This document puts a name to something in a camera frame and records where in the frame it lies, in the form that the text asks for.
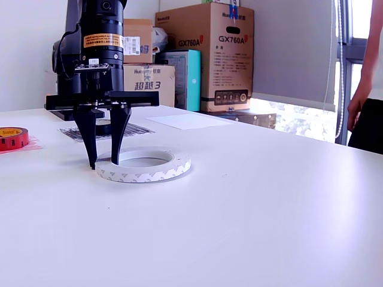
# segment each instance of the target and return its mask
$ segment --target person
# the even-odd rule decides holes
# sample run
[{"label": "person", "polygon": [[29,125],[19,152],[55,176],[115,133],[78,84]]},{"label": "person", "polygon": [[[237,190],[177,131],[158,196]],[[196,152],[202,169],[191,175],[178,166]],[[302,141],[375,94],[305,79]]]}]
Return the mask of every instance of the person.
[{"label": "person", "polygon": [[383,0],[373,0],[358,89],[348,107],[349,146],[383,154]]}]

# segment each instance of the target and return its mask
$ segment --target teal box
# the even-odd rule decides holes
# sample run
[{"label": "teal box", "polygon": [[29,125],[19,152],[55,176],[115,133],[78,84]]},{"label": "teal box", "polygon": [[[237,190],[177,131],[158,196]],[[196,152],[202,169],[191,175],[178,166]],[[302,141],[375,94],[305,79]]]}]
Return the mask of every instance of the teal box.
[{"label": "teal box", "polygon": [[201,52],[164,52],[156,55],[156,63],[175,67],[175,107],[198,112],[201,96]]}]

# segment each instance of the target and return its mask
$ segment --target red tape roll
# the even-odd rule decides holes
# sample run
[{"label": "red tape roll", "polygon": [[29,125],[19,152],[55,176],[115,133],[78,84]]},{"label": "red tape roll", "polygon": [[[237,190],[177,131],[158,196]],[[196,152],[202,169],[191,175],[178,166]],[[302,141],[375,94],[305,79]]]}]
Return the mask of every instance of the red tape roll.
[{"label": "red tape roll", "polygon": [[12,151],[29,144],[28,130],[21,127],[0,127],[0,151]]}]

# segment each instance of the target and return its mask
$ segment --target yellow label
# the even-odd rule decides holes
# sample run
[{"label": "yellow label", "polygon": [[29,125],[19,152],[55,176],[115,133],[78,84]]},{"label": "yellow label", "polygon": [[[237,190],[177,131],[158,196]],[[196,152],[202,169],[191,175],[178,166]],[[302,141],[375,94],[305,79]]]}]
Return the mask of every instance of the yellow label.
[{"label": "yellow label", "polygon": [[117,34],[93,34],[84,37],[84,48],[94,46],[124,47],[124,37]]},{"label": "yellow label", "polygon": [[17,136],[22,132],[23,131],[19,129],[3,128],[0,129],[0,138],[9,138],[10,136]]}]

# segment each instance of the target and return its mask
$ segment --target white paper sheet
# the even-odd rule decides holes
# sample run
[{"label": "white paper sheet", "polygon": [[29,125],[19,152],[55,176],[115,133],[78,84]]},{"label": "white paper sheet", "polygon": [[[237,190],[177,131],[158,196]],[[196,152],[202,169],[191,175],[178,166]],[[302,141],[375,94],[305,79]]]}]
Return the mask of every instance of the white paper sheet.
[{"label": "white paper sheet", "polygon": [[160,124],[175,127],[180,130],[202,129],[204,127],[226,126],[227,121],[221,121],[212,117],[203,117],[201,115],[170,115],[167,117],[148,118]]}]

